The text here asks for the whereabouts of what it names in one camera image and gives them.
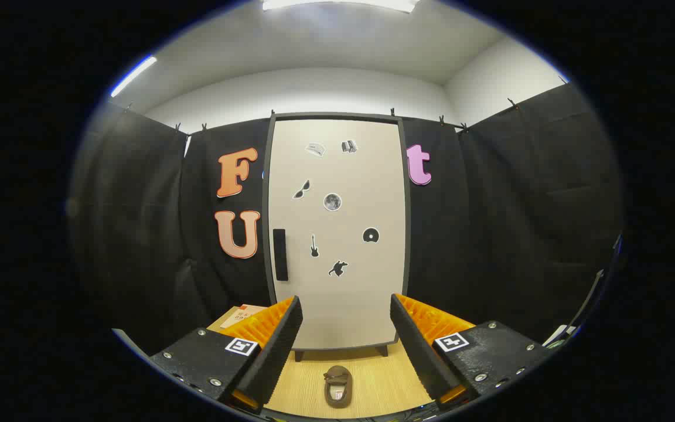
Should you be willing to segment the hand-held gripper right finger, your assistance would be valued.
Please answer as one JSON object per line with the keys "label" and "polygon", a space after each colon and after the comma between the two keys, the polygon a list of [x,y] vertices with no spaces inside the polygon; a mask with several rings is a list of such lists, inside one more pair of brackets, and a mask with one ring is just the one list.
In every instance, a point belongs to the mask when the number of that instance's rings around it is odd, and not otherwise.
{"label": "hand-held gripper right finger", "polygon": [[424,390],[442,410],[491,396],[552,355],[504,323],[473,324],[401,294],[391,295],[390,318]]}

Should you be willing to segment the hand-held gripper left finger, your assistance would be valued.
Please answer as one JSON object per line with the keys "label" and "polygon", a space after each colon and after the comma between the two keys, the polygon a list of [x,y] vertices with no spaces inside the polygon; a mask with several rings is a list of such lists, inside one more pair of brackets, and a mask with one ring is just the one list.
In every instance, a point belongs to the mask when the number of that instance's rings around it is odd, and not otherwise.
{"label": "hand-held gripper left finger", "polygon": [[291,296],[222,331],[193,329],[148,360],[210,400],[259,414],[270,401],[303,321]]}

